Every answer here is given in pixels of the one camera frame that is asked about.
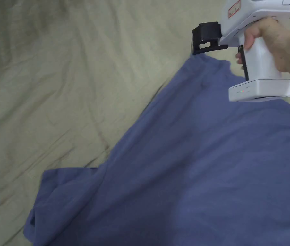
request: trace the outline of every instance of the black clamp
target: black clamp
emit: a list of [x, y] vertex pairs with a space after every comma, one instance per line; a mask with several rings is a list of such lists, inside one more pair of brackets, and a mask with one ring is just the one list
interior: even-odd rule
[[[199, 55], [209, 51], [226, 50], [228, 45], [219, 45], [222, 37], [221, 26], [218, 22], [201, 23], [193, 30], [193, 55]], [[201, 44], [210, 42], [210, 47], [201, 49]]]

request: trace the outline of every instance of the wrinkled sheet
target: wrinkled sheet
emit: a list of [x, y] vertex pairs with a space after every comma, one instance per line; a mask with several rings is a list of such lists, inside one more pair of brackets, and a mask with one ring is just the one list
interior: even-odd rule
[[[0, 1], [0, 245], [44, 170], [96, 167], [189, 57], [224, 1]], [[211, 55], [235, 64], [235, 49]]]
[[227, 61], [191, 57], [99, 169], [44, 173], [35, 246], [290, 245], [290, 105], [230, 103]]

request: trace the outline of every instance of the white handheld device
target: white handheld device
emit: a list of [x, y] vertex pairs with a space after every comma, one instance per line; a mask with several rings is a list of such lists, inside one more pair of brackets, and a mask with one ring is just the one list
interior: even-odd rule
[[[239, 47], [246, 82], [229, 89], [232, 102], [262, 102], [290, 97], [290, 79], [282, 78], [264, 39], [256, 39], [250, 50], [243, 50], [245, 30], [265, 17], [290, 18], [290, 0], [227, 0], [221, 25], [203, 23], [193, 31], [194, 54]], [[206, 42], [211, 42], [211, 47], [200, 49], [200, 45]]]

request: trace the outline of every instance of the finger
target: finger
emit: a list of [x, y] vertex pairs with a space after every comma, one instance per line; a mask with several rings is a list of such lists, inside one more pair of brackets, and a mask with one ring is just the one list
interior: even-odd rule
[[248, 30], [244, 33], [244, 35], [245, 35], [244, 49], [249, 50], [252, 47], [252, 45], [254, 44], [255, 37]]

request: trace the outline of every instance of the device base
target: device base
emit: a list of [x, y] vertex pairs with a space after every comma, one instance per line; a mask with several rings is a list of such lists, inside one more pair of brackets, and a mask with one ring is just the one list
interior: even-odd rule
[[290, 80], [260, 79], [229, 88], [231, 102], [264, 102], [290, 97]]

